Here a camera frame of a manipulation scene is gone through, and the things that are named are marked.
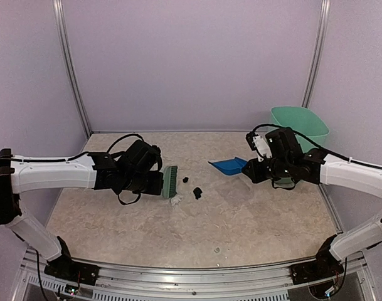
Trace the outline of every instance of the table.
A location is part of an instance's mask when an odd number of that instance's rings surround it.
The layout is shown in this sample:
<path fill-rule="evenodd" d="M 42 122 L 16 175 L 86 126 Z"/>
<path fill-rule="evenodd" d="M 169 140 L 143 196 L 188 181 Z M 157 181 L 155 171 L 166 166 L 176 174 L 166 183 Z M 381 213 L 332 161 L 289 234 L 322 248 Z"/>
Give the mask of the table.
<path fill-rule="evenodd" d="M 64 189 L 47 228 L 61 236 L 75 258 L 168 268 L 239 267 L 315 255 L 336 230 L 317 186 L 298 183 L 293 191 L 225 176 L 208 161 L 256 157 L 243 132 L 142 133 L 161 148 L 163 165 L 178 166 L 172 206 L 143 195 L 122 206 L 110 190 Z M 86 151 L 106 151 L 120 134 L 93 134 Z M 125 150 L 128 138 L 113 151 Z M 196 200 L 193 189 L 200 187 Z M 135 197 L 123 192 L 121 198 Z"/>

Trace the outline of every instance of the metal corner post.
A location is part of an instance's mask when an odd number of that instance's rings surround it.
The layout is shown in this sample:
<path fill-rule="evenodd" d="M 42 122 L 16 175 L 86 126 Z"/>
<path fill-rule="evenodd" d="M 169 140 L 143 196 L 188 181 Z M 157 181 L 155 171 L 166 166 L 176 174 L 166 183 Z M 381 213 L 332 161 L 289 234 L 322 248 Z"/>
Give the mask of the metal corner post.
<path fill-rule="evenodd" d="M 80 121 L 82 123 L 83 130 L 87 138 L 92 134 L 92 129 L 90 127 L 90 122 L 88 115 L 85 110 L 85 106 L 80 95 L 77 76 L 73 68 L 72 56 L 70 52 L 70 45 L 68 42 L 68 35 L 66 33 L 65 19 L 64 19 L 64 10 L 62 0 L 53 0 L 54 14 L 57 23 L 58 37 L 60 39 L 61 48 L 63 52 L 63 59 L 66 67 L 66 72 L 70 80 L 70 85 L 72 88 L 73 98 L 78 109 Z"/>
<path fill-rule="evenodd" d="M 330 12 L 330 0 L 322 0 L 321 15 L 319 18 L 319 27 L 317 29 L 316 43 L 314 48 L 314 55 L 312 58 L 312 63 L 310 64 L 309 76 L 307 85 L 304 92 L 304 98 L 302 101 L 302 107 L 308 108 L 310 104 L 310 99 L 312 97 L 312 92 L 314 90 L 314 85 L 317 77 L 317 72 L 319 71 L 319 65 L 321 63 L 324 38 L 326 36 L 327 24 L 329 21 Z"/>

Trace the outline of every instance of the trash can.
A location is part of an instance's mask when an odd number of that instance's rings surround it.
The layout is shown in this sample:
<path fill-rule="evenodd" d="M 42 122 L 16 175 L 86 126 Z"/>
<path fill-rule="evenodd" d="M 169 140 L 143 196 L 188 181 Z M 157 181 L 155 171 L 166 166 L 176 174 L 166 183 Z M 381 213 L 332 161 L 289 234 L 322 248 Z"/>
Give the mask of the trash can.
<path fill-rule="evenodd" d="M 272 108 L 270 123 L 290 127 L 293 130 L 308 136 L 314 142 L 324 146 L 329 128 L 311 110 L 302 107 L 275 107 Z M 297 135 L 298 143 L 303 152 L 308 152 L 314 146 L 301 136 Z"/>

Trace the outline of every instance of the small debris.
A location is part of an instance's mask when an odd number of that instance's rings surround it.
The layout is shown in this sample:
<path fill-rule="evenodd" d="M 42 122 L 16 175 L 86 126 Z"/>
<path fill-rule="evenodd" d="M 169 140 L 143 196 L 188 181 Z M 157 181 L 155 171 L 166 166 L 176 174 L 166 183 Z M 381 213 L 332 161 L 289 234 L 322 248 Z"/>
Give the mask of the small debris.
<path fill-rule="evenodd" d="M 175 197 L 170 199 L 171 206 L 178 205 L 183 200 L 183 198 L 184 197 L 182 195 L 177 194 Z"/>
<path fill-rule="evenodd" d="M 195 195 L 196 199 L 200 199 L 202 197 L 202 189 L 200 189 L 199 187 L 195 188 L 193 190 L 193 194 Z"/>

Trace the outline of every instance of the purple-gray wall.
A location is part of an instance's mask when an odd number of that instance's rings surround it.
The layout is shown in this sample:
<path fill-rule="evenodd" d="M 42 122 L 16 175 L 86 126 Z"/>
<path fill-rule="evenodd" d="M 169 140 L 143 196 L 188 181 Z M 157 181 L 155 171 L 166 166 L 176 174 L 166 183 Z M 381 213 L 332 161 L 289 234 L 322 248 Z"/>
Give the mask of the purple-gray wall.
<path fill-rule="evenodd" d="M 382 0 L 332 0 L 310 108 L 330 127 L 328 147 L 382 164 Z M 345 228 L 382 209 L 382 200 L 328 187 Z M 382 301 L 382 244 L 365 252 Z"/>
<path fill-rule="evenodd" d="M 76 154 L 86 141 L 66 75 L 52 1 L 0 0 L 0 149 L 26 156 Z M 22 195 L 45 222 L 58 190 Z M 26 247 L 0 226 L 0 301 Z"/>
<path fill-rule="evenodd" d="M 94 131 L 245 130 L 300 105 L 321 1 L 64 1 Z"/>

